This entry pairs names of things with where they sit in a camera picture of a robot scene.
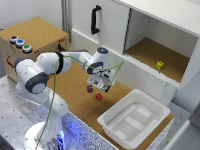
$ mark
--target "cable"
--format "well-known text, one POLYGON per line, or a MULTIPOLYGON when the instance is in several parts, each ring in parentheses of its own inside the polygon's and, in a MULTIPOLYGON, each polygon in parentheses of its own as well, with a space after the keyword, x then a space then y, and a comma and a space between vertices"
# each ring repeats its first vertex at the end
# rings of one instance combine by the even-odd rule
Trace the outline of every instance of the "cable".
MULTIPOLYGON (((76 60, 76 61, 82 63, 83 65, 85 65, 85 66, 87 66, 87 67, 89 67, 89 68, 95 69, 95 70, 102 70, 102 71, 105 71, 105 70, 110 70, 110 69, 113 69, 113 68, 116 68, 116 67, 119 66, 118 69, 117 69, 117 71, 115 72, 115 75, 114 75, 114 77, 113 77, 113 79, 112 79, 112 81, 111 81, 110 86, 112 86, 112 82, 113 82, 113 80, 114 80, 114 78, 115 78, 117 72, 119 71, 119 69, 121 68, 121 66, 122 66, 123 63, 124 63, 124 61, 122 61, 121 63, 119 63, 118 65, 116 65, 116 66, 114 66, 114 67, 107 68, 107 69, 98 69, 98 68, 94 68, 94 67, 88 66, 87 64, 81 62, 80 60, 78 60, 78 59, 76 59, 76 58, 74 58, 74 57, 72 57, 72 56, 64 55, 64 57, 70 57, 70 58, 72 58, 72 59, 74 59, 74 60, 76 60)), ((37 146, 36 146, 35 150, 37 150, 37 147, 38 147, 38 145, 39 145, 39 143, 40 143, 40 140, 41 140, 41 138, 42 138, 42 135, 43 135, 43 133, 44 133, 44 130, 46 129, 47 123, 48 123, 48 121, 49 121, 51 109, 52 109, 52 106, 53 106, 54 95, 55 95, 55 91, 56 91, 56 71, 57 71, 57 66, 58 66, 59 59, 60 59, 60 58, 57 59, 56 64, 55 64, 53 98, 52 98, 51 105, 50 105, 50 108, 49 108, 49 113, 48 113, 48 116, 47 116, 47 120, 46 120, 46 122, 45 122, 44 128, 43 128, 42 133, 41 133, 41 135, 40 135, 40 138, 39 138, 39 140, 38 140, 38 142, 37 142, 37 146)))

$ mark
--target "robotic arm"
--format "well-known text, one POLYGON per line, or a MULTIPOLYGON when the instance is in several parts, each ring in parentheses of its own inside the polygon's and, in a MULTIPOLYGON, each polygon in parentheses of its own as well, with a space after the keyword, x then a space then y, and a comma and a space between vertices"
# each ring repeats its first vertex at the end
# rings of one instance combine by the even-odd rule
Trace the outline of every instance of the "robotic arm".
MULTIPOLYGON (((88 82, 93 86, 108 91, 110 86, 115 84, 115 71, 108 69, 109 56, 108 50, 105 48, 98 48, 93 56, 87 50, 65 51, 62 47, 59 47, 59 49, 61 50, 60 53, 49 52, 40 54, 36 62, 27 56, 20 57, 15 61, 15 71, 20 78, 16 86, 18 95, 32 103, 43 104, 47 108, 50 108, 53 91, 46 87, 46 85, 49 80, 48 74, 55 73, 58 58, 59 62, 57 64, 56 74, 66 73, 70 69, 72 61, 75 61, 90 75, 88 82)), ((62 116, 67 113, 67 103, 59 95, 55 94, 49 121, 39 143, 41 150, 55 149, 55 146, 59 147, 58 149, 60 150, 66 149, 67 146, 64 137, 60 137, 63 130, 62 116), (62 141, 62 144, 59 144, 59 142, 55 144, 55 141, 62 141)), ((36 147, 43 128, 44 125, 41 129, 35 131, 34 142, 30 142, 31 144, 35 143, 34 147, 36 147)), ((25 142, 25 150, 30 147, 30 143, 25 142)))

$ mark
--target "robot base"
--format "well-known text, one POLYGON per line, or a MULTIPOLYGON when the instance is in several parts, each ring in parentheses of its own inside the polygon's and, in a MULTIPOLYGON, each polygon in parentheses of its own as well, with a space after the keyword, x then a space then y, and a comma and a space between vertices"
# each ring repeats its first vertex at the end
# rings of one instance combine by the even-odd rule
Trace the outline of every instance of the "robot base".
MULTIPOLYGON (((24 150, 49 150, 49 147, 40 148, 39 146, 36 149, 37 142, 35 142, 34 138, 37 135, 37 133, 40 131, 40 129, 43 127, 45 122, 40 122, 32 126, 25 134, 24 138, 24 150)), ((69 146, 69 137, 65 134, 64 144, 65 149, 69 146)))

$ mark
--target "cabinet door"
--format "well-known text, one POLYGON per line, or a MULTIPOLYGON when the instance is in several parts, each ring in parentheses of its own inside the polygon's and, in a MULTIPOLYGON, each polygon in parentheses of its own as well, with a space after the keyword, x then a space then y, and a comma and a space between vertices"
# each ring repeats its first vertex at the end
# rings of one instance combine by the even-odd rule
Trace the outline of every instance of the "cabinet door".
POLYGON ((129 18, 129 8, 112 0, 74 0, 73 29, 93 41, 122 54, 129 18), (91 34, 91 15, 96 5, 96 28, 100 32, 91 34))

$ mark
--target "cork surface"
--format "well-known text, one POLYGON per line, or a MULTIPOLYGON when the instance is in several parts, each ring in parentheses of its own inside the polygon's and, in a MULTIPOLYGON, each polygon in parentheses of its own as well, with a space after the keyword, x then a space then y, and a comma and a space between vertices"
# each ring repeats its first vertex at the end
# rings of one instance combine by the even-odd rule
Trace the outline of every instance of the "cork surface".
POLYGON ((33 51, 55 42, 68 34, 40 17, 21 22, 0 31, 0 37, 9 42, 10 36, 17 35, 19 39, 30 44, 33 51))
MULTIPOLYGON (((73 62, 67 73, 57 75, 56 93, 65 99, 69 105, 69 110, 73 114, 117 146, 120 150, 123 150, 121 146, 104 133, 103 127, 97 122, 97 118, 131 92, 131 89, 120 82, 116 82, 115 85, 110 88, 108 93, 100 91, 97 88, 93 88, 93 92, 88 93, 88 78, 89 75, 77 63, 73 62), (102 101, 96 100, 96 94, 98 93, 103 95, 102 101)), ((53 81, 54 75, 50 75, 47 86, 51 89, 53 89, 53 81)), ((137 148, 137 150, 146 149, 172 119, 173 116, 169 115, 137 148)))
POLYGON ((189 63, 189 58, 183 56, 149 38, 145 38, 127 51, 126 54, 140 60, 166 76, 181 82, 189 63), (164 62, 164 68, 156 68, 158 61, 164 62))

